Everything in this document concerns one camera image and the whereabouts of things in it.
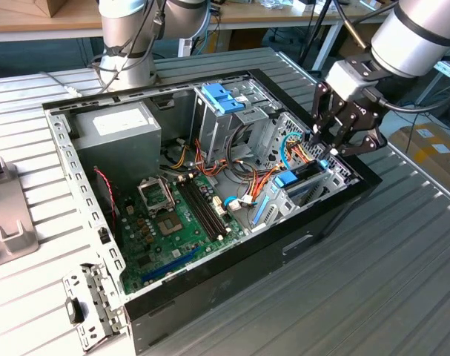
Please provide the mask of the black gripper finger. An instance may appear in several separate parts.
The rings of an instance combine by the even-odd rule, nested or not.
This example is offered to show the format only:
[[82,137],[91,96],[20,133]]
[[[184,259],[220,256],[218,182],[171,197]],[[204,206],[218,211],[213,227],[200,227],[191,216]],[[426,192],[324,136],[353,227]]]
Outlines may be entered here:
[[330,129],[338,123],[340,128],[327,145],[331,148],[342,148],[349,132],[349,103],[343,100],[327,82],[316,86],[311,110],[314,119],[312,143],[317,144],[330,138]]
[[357,156],[377,151],[387,144],[387,139],[378,127],[362,131],[356,131],[352,128],[345,133],[340,129],[331,143],[330,155]]

